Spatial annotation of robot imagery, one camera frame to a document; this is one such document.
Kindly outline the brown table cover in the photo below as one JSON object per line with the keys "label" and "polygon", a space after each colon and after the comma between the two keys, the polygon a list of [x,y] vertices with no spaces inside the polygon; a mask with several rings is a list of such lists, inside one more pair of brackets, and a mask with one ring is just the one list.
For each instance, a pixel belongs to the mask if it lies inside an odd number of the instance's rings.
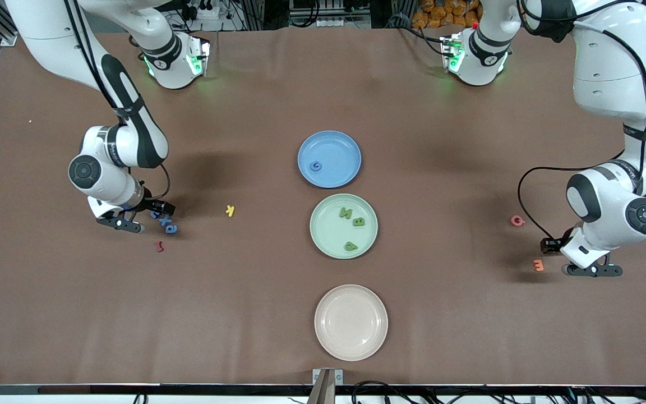
{"label": "brown table cover", "polygon": [[[579,168],[622,148],[621,123],[574,102],[576,46],[519,33],[491,85],[463,85],[397,30],[225,31],[209,75],[162,89],[125,34],[100,34],[169,139],[176,235],[95,222],[67,176],[84,132],[116,118],[101,95],[0,51],[0,383],[645,384],[646,241],[618,278],[536,273],[542,235],[520,214],[534,166]],[[306,181],[318,131],[356,141],[337,189]],[[379,234],[336,259],[310,218],[367,200]],[[233,217],[227,205],[236,208]],[[161,241],[164,250],[156,252]],[[388,314],[384,345],[333,358],[315,335],[327,291],[358,284]]]}

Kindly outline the green plate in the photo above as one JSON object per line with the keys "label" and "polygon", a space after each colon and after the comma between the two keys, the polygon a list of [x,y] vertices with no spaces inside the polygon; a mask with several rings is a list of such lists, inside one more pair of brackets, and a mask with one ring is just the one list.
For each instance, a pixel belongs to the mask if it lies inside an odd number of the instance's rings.
{"label": "green plate", "polygon": [[[352,209],[352,218],[339,218],[344,206]],[[354,227],[352,219],[366,219],[364,227]],[[315,246],[325,255],[336,259],[354,259],[364,255],[379,234],[379,218],[367,200],[353,194],[334,194],[321,200],[310,218],[310,235]],[[356,251],[345,251],[344,243],[357,245]]]}

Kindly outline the blue plate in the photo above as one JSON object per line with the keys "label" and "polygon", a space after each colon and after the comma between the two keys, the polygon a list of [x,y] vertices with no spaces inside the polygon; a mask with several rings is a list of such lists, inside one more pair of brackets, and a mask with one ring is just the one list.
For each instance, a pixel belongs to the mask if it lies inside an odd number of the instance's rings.
{"label": "blue plate", "polygon": [[[312,172],[313,161],[322,169]],[[352,182],[362,166],[362,153],[351,136],[341,131],[318,131],[303,141],[297,154],[298,171],[310,184],[322,189],[337,189]]]}

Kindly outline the beige pink plate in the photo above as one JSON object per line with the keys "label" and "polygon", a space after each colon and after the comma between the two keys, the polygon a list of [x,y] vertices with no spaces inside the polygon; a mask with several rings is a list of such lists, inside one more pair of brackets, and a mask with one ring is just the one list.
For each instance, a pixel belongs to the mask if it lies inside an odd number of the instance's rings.
{"label": "beige pink plate", "polygon": [[333,287],[320,299],[313,328],[321,347],[343,361],[373,356],[388,333],[388,314],[382,299],[358,284]]}

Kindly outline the bag of oranges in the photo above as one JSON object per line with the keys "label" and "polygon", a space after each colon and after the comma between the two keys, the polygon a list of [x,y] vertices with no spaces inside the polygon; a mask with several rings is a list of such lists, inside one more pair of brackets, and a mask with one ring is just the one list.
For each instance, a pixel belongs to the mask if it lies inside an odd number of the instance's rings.
{"label": "bag of oranges", "polygon": [[415,30],[449,25],[474,27],[483,13],[479,0],[417,0],[410,25]]}

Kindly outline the black table edge rail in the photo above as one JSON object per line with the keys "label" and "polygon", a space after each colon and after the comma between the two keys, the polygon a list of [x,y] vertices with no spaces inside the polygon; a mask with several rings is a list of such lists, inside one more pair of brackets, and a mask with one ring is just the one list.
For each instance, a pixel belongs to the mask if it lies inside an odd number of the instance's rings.
{"label": "black table edge rail", "polygon": [[[305,396],[312,392],[310,384],[0,384],[0,394],[187,394],[188,396]],[[336,388],[341,396],[355,393],[383,393],[388,396],[632,396],[646,398],[643,384],[342,384]]]}

